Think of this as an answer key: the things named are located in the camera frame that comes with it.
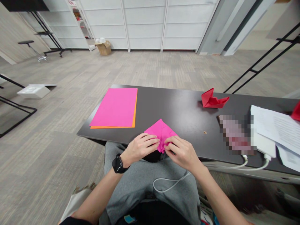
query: gray pants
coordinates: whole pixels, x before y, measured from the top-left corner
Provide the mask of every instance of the gray pants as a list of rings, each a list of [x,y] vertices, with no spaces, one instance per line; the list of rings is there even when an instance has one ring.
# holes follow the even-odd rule
[[[124,150],[125,148],[121,144],[106,143],[105,174],[112,168],[112,161],[116,155],[121,154]],[[169,157],[156,163],[140,160],[132,164],[116,186],[106,207],[110,222],[115,224],[120,217],[145,199],[146,192],[151,192],[159,201],[167,203],[180,212],[189,223],[199,224],[198,208],[200,207],[200,200],[193,175],[187,176],[165,193],[159,193],[153,188],[153,181],[156,178],[175,180],[180,179],[186,173],[185,169],[175,164]],[[158,180],[155,182],[155,187],[163,191],[173,184],[173,181]]]

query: gray carpet floor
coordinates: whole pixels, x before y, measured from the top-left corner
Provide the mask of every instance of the gray carpet floor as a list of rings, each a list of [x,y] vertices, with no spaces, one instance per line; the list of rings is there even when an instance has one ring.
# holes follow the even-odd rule
[[[62,59],[53,53],[48,63],[39,64],[33,58],[16,65],[1,64],[0,73],[25,86],[58,86],[42,99],[22,99],[16,94],[19,87],[2,84],[1,96],[38,111],[0,139],[0,224],[57,224],[74,188],[101,180],[104,147],[76,133],[112,84],[198,91],[214,87],[223,92],[263,54],[237,51],[234,56],[222,57],[176,51],[113,51],[104,57],[94,50],[64,52]],[[238,93],[283,97],[298,89],[299,56],[300,52],[290,50]],[[22,115],[1,104],[0,131]],[[276,188],[297,194],[293,185],[212,174],[239,209],[262,204],[284,214],[274,197]]]

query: stool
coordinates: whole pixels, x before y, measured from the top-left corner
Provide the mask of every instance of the stool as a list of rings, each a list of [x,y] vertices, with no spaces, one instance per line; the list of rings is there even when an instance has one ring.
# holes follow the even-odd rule
[[[30,43],[33,43],[33,42],[34,42],[33,40],[21,41],[21,42],[18,42],[18,44],[26,44],[26,45],[28,45],[28,47],[32,48],[32,50],[37,54],[37,60],[38,60],[39,63],[40,63],[41,60],[47,61],[46,56],[42,56],[40,53],[38,53],[36,50],[34,50],[33,47],[30,46]]]

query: white cable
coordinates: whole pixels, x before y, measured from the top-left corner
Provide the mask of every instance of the white cable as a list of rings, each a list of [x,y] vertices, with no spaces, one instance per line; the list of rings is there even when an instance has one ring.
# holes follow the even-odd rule
[[[239,165],[239,166],[235,166],[235,167],[224,167],[224,166],[217,166],[217,167],[220,167],[222,169],[237,169],[237,170],[244,170],[244,171],[255,171],[255,170],[261,170],[261,169],[264,169],[266,168],[268,165],[269,165],[269,162],[271,161],[271,157],[267,154],[264,155],[264,158],[266,159],[266,162],[265,164],[260,167],[260,168],[255,168],[255,169],[239,169],[240,167],[243,167],[245,166],[247,163],[248,163],[248,157],[247,155],[242,155],[245,159],[245,162],[242,164],[242,165]],[[175,187],[176,184],[178,184],[179,181],[183,180],[184,178],[186,178],[188,175],[190,175],[191,172],[188,172],[186,175],[184,175],[183,177],[181,177],[179,180],[172,180],[172,179],[167,179],[167,178],[157,178],[153,181],[153,188],[159,192],[159,193],[165,193],[169,190],[171,190],[173,187]],[[170,188],[168,188],[167,190],[164,190],[164,191],[159,191],[156,189],[155,187],[155,182],[158,181],[158,180],[167,180],[167,181],[176,181],[176,183],[174,185],[172,185]]]
[[[261,170],[261,169],[264,169],[264,168],[266,168],[266,167],[269,165],[269,162],[271,161],[271,156],[265,154],[265,155],[264,155],[264,158],[266,159],[266,162],[265,162],[265,164],[264,164],[262,167],[260,167],[260,168],[255,168],[255,169],[237,169],[237,170],[255,171],[255,170]]]
[[[186,178],[186,177],[187,177],[188,175],[190,175],[190,174],[191,174],[191,172],[188,172],[186,175],[184,175],[183,177],[181,177],[179,180],[172,180],[172,179],[167,179],[167,178],[157,178],[157,179],[155,179],[155,180],[153,181],[153,188],[154,188],[157,192],[159,192],[159,193],[167,192],[167,191],[171,190],[173,187],[175,187],[175,185],[178,184],[179,181],[183,180],[184,178]],[[154,185],[154,183],[155,183],[156,181],[158,181],[158,180],[176,181],[176,183],[175,183],[173,186],[171,186],[170,188],[168,188],[167,190],[159,191],[159,190],[156,189],[156,187],[155,187],[155,185]]]
[[[206,167],[213,167],[213,168],[222,168],[222,169],[237,169],[237,170],[244,170],[244,171],[256,171],[256,170],[261,170],[266,168],[269,165],[269,162],[271,161],[271,156],[265,154],[264,158],[266,159],[265,164],[260,167],[260,168],[255,168],[255,169],[239,169],[240,167],[245,166],[248,163],[248,158],[247,155],[243,155],[245,162],[240,165],[240,166],[236,166],[236,167],[225,167],[225,166],[219,166],[219,165],[206,165]]]
[[[213,165],[213,164],[209,164],[209,165],[205,165],[206,167],[213,167],[213,168],[222,168],[222,169],[236,169],[236,168],[240,168],[243,167],[245,165],[247,165],[248,163],[248,157],[247,155],[242,155],[245,159],[245,162],[242,165],[239,166],[234,166],[234,167],[226,167],[226,166],[221,166],[221,165]]]

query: black watch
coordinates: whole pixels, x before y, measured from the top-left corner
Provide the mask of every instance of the black watch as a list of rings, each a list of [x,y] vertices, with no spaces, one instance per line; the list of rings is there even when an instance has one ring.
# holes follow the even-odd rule
[[[120,157],[121,154],[117,154],[116,158],[112,162],[112,167],[115,173],[125,173],[128,168],[123,168],[123,162]]]

